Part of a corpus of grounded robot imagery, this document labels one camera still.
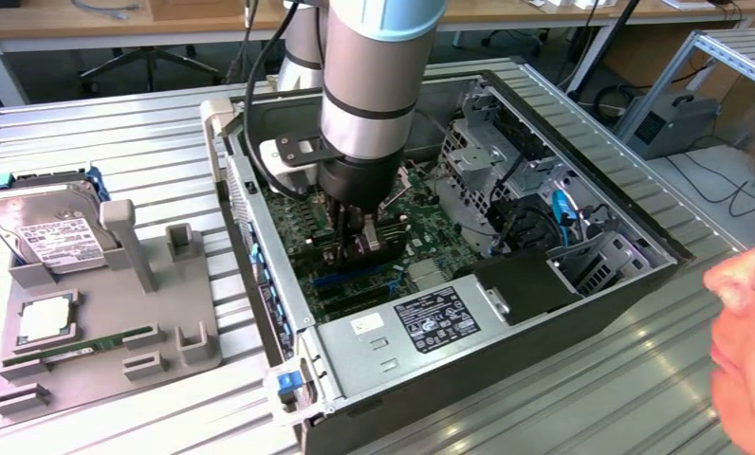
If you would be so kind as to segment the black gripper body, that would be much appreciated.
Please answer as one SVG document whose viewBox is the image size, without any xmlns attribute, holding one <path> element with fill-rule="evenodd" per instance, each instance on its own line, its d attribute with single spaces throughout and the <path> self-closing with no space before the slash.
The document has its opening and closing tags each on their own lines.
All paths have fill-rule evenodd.
<svg viewBox="0 0 755 455">
<path fill-rule="evenodd" d="M 375 212 L 394 188 L 400 162 L 399 157 L 340 157 L 323 161 L 318 166 L 318 183 L 340 204 Z"/>
</svg>

